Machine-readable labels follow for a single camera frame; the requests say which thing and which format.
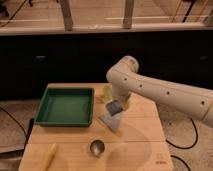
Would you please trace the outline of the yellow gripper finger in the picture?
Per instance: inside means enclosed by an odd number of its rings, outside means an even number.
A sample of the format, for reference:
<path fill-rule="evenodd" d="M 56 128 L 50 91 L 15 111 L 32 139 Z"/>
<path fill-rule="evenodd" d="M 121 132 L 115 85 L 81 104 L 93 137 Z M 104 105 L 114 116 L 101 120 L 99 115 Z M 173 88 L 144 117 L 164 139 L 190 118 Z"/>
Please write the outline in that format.
<path fill-rule="evenodd" d="M 129 95 L 125 98 L 125 100 L 124 100 L 124 102 L 123 102 L 123 110 L 127 110 L 127 109 L 129 108 L 129 106 L 130 106 L 130 97 L 131 97 L 131 94 L 129 94 Z"/>

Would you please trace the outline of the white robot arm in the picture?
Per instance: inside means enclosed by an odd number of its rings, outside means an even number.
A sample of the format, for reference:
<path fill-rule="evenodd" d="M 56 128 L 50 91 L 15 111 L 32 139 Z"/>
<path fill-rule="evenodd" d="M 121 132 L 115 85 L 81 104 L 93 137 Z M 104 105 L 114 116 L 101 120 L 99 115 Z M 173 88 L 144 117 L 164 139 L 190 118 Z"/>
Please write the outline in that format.
<path fill-rule="evenodd" d="M 126 105 L 131 93 L 179 110 L 213 128 L 213 90 L 138 74 L 139 63 L 124 56 L 106 74 L 112 98 Z"/>

